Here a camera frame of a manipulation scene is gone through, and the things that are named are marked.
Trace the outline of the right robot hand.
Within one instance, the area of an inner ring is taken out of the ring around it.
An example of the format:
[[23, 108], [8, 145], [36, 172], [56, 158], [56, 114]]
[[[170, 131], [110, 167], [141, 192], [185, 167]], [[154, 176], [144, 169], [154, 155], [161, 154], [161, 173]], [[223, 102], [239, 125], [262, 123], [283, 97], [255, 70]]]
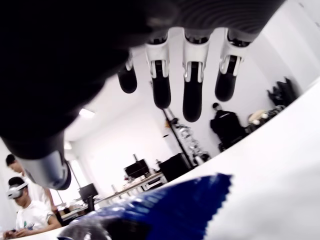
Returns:
[[215, 96], [233, 96], [246, 50], [281, 0], [3, 0], [0, 3], [0, 137], [32, 182], [66, 190], [64, 131], [117, 75], [137, 87], [131, 49], [145, 46], [155, 105], [170, 105], [169, 29], [184, 30], [183, 115], [202, 111], [209, 40], [225, 35]]

